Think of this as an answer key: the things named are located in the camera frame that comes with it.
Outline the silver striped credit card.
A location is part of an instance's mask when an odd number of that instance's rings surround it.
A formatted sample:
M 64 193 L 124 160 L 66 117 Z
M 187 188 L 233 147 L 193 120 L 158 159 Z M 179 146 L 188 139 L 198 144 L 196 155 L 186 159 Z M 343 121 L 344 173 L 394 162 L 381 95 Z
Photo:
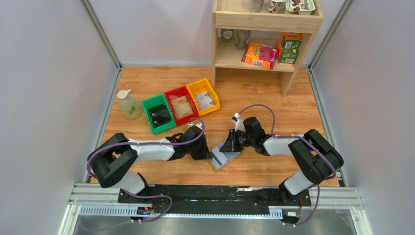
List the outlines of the silver striped credit card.
M 231 158 L 228 157 L 225 153 L 220 152 L 218 147 L 215 147 L 210 151 L 210 156 L 210 162 L 212 163 L 213 168 L 216 170 L 221 169 L 231 161 Z

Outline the yellow leather card holder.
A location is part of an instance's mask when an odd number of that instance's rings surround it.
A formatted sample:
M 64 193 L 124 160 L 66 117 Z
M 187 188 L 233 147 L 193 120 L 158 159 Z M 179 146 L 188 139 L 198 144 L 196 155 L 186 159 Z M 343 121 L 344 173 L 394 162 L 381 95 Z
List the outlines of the yellow leather card holder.
M 213 171 L 217 172 L 224 166 L 233 161 L 241 152 L 220 152 L 220 148 L 226 141 L 221 142 L 212 150 L 210 150 L 210 158 L 207 159 L 209 166 Z

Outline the beige cards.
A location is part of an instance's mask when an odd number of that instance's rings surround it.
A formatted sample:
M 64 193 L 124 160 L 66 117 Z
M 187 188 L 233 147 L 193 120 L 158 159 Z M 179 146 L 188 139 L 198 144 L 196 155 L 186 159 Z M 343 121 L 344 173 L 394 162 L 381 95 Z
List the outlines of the beige cards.
M 171 104 L 178 119 L 194 114 L 193 109 L 186 96 L 181 96 L 171 100 Z

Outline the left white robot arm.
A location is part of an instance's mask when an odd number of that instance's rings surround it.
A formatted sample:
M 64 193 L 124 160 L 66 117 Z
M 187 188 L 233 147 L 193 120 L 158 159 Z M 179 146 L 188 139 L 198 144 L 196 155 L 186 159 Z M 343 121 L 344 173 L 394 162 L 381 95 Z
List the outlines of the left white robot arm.
M 118 187 L 142 196 L 148 186 L 140 173 L 130 171 L 133 164 L 146 161 L 173 161 L 190 155 L 194 160 L 211 157 L 202 127 L 192 125 L 158 141 L 138 141 L 117 133 L 99 146 L 87 158 L 88 173 L 102 188 Z

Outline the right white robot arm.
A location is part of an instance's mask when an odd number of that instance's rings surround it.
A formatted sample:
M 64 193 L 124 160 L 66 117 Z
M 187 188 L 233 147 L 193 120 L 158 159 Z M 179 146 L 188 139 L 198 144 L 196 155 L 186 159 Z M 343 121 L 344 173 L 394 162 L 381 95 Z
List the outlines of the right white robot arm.
M 299 170 L 279 186 L 280 196 L 292 200 L 303 191 L 333 177 L 344 165 L 338 151 L 317 131 L 311 129 L 301 135 L 272 136 L 266 134 L 255 117 L 242 120 L 234 116 L 235 128 L 227 139 L 210 152 L 215 169 L 233 160 L 245 147 L 252 147 L 264 156 L 292 155 Z

